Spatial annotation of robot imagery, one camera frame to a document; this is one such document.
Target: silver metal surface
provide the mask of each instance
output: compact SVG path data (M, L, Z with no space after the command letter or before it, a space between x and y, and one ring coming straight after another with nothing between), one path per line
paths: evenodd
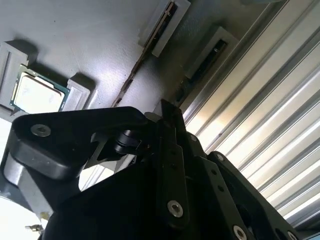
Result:
M233 226L233 232L234 232L235 236L237 237L237 239L247 240L247 235L241 227L239 227L237 225Z
M17 186L19 184L24 168L25 167L15 161L9 153L4 165L3 174L10 183Z
M104 170L105 170L105 168L101 165L94 166L94 170L93 170L92 174L90 175L88 180L85 182L81 191L84 191L84 190L92 187L93 185L95 185L97 183L98 179L100 178L100 176L102 175L102 173L104 172Z
M234 51L229 56L225 56L225 61L220 63L217 67L218 69L213 68L208 71L180 106L183 111L183 117L187 123L195 117L195 114L206 103L212 93L215 92L224 79L226 79L235 65L242 59L251 45L254 44L256 38L263 33L270 21L272 21L274 16L282 9L283 5L283 2L269 4L260 15L257 16L256 21L242 38L235 36L241 40Z
M128 167L129 164L134 160L135 157L136 157L135 155L131 155L131 154L127 154L126 156L124 156L122 160L119 160L117 162L117 166L114 170L114 173L120 172L121 170Z
M180 203L175 200L169 201L167 203L167 208L169 212L176 218L181 218L184 215L184 209L182 208Z
M202 147L223 153L298 229L320 217L319 14L319 0L288 1L184 115Z
M296 236L292 232L288 231L288 235L291 238L291 240L297 240Z
M31 127L32 134L38 137L48 137L51 134L51 129L47 125L35 124Z

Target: black metal bracket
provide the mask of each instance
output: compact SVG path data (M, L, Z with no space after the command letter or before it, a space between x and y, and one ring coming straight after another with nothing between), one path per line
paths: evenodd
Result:
M120 107L27 115L13 122L1 166L38 216L53 212L43 240L104 239L105 234L299 239L225 156L204 153L186 131L180 109L163 100L159 114L153 122L132 107ZM139 161L79 192L83 168L125 154ZM97 209L100 203L108 207Z

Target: gray surface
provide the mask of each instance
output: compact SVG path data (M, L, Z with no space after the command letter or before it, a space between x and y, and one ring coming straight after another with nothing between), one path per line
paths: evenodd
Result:
M62 109L64 112L84 109L95 86L91 79L76 74L68 80L67 88L70 92Z
M109 107L136 60L140 29L158 0L0 0L0 41L25 39L39 51L37 61L69 79L82 73L97 92L89 108ZM175 92L180 65L193 41L213 23L241 38L265 5L239 0L193 0L159 59L138 72L120 105L152 112Z
M215 45L219 42L219 40L223 40L227 43L225 49L222 50L224 53L224 58L219 56L219 64L221 61L225 60L225 58L233 51L235 46L238 44L238 40L234 38L229 32L227 32L223 27L220 26L212 26L209 31L205 34L203 39L197 44L194 48L194 51L190 55L188 61L183 66L185 71L185 76L189 79L193 77L195 72L198 70L200 65L209 55L209 53L213 50Z
M178 27L179 23L181 22L182 18L186 14L188 8L190 7L190 2L187 0L173 0L173 2L177 6L177 9L172 16L169 24L162 33L161 37L159 38L158 42L154 46L152 54L156 57L160 56L171 36Z
M29 66L37 58L37 49L21 40L0 45L0 118L11 122L14 107L10 105L20 65Z

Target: black plastic part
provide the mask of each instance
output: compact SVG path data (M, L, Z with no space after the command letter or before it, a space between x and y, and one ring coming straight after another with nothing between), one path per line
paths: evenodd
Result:
M7 151L41 173L34 179L53 178L56 189L62 186L60 179L75 186L84 158L93 152L93 134L114 139L122 151L136 148L140 159L81 193L49 194L62 203L55 205L42 240L236 240L234 226L248 240L289 239L288 231L300 239L228 159L204 153L199 140L186 132L178 108L161 103L162 119L156 123L134 108L30 115L13 123ZM49 126L51 135L32 135L33 124ZM140 142L137 147L134 139ZM106 149L104 156L116 152ZM51 188L45 182L39 186ZM169 212L171 200L182 206L182 217Z
M220 152L214 151L208 159L216 163L238 209L242 209L242 218L249 223L258 240L282 240L279 232L290 239L288 231L297 236L292 226L284 220L277 210L252 186L249 181Z
M73 179L90 157L94 133L112 136L126 129L142 129L147 123L133 107L25 115L12 123L7 147L18 162L51 179ZM35 124L48 126L51 134L34 135L31 127Z

